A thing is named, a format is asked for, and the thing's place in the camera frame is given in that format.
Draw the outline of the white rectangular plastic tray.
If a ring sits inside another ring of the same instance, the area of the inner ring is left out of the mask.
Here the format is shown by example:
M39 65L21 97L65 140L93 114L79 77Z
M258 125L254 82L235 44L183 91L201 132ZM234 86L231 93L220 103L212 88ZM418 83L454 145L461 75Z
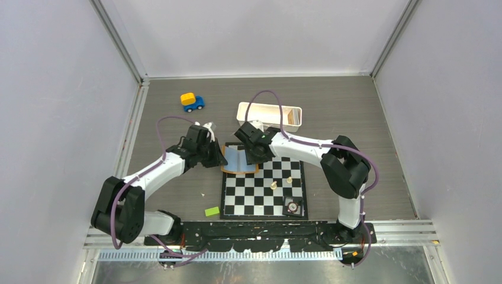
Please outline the white rectangular plastic tray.
M242 125L245 122L246 111L248 110L248 102L240 102L236 120ZM247 113L248 121L259 120L265 127L279 128L280 119L283 119L283 128L286 132L295 133L302 126L289 125L287 115L292 108L300 108L298 106L282 106L282 116L278 105L252 103L249 112Z

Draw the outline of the credit cards stack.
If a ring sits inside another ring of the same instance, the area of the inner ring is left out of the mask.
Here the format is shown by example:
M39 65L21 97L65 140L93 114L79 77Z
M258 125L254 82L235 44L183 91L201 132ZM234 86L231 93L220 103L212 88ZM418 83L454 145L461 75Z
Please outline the credit cards stack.
M292 108L288 115L288 124L300 126L302 124L302 110L301 108Z

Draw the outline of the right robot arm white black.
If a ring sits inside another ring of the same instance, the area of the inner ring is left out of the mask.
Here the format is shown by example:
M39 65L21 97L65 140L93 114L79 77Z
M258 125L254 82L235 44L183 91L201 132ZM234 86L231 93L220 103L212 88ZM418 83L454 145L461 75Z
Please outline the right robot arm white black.
M286 157L321 168L330 189L338 196L340 239L352 243L361 236L361 195L371 164L348 137L340 135L335 140L316 140L275 127L261 130L250 122L241 125L234 135L244 145L248 164Z

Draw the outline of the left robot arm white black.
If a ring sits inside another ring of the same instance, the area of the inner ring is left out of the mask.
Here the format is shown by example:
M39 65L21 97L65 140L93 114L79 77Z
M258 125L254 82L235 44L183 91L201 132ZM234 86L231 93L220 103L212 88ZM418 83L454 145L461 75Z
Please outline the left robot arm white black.
M170 180L198 164L205 168L226 165L214 135L214 124L192 124L177 145L141 171L122 178L111 176L102 186L91 226L116 241L132 243L139 236L157 235L168 245L181 239L180 219L164 210L147 212L145 201Z

